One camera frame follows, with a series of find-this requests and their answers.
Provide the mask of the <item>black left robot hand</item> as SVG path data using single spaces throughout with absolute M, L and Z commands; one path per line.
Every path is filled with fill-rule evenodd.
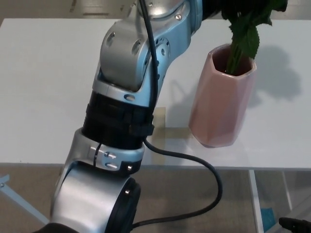
M 202 11 L 203 20 L 210 18 L 218 13 L 222 13 L 223 18 L 235 18 L 244 16 L 250 12 L 260 13 L 269 4 L 272 4 L 272 10 L 285 12 L 287 9 L 287 0 L 203 0 Z

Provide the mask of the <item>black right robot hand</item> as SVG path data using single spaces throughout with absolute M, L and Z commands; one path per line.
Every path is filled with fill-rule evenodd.
M 311 223 L 309 221 L 281 217 L 278 222 L 282 228 L 285 228 L 292 233 L 311 233 Z

